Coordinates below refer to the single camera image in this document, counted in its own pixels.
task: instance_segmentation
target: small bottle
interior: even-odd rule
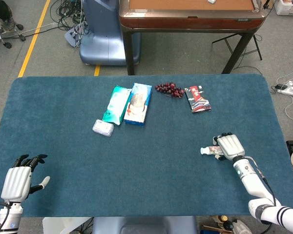
[[[228,220],[228,217],[226,215],[214,215],[214,216],[212,216],[212,219],[216,223],[223,223]]]
[[[220,146],[209,146],[206,148],[201,148],[202,155],[224,155]]]

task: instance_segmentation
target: small white box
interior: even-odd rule
[[[104,122],[97,119],[93,125],[92,130],[96,133],[110,137],[112,135],[112,132],[114,131],[114,125],[112,123]]]
[[[276,0],[274,6],[277,15],[293,16],[293,4],[285,4],[283,0]]]

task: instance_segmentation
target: green package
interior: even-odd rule
[[[102,120],[120,125],[125,114],[125,106],[129,98],[131,89],[115,86],[107,110],[103,114]]]

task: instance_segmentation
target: tissue box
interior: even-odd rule
[[[124,116],[125,123],[144,125],[147,107],[151,97],[151,85],[134,83]]]
[[[107,110],[103,114],[103,121],[117,125],[122,123],[130,91],[131,89],[118,85],[114,88]]]

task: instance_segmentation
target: chair wheel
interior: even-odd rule
[[[5,44],[3,44],[6,48],[11,49],[12,44],[9,42],[6,42]]]
[[[23,30],[23,29],[24,29],[24,26],[21,25],[21,24],[19,24],[19,23],[18,23],[16,26],[17,26],[17,28],[20,29],[20,30]]]
[[[26,37],[24,37],[22,34],[19,35],[21,41],[25,41],[26,40]]]

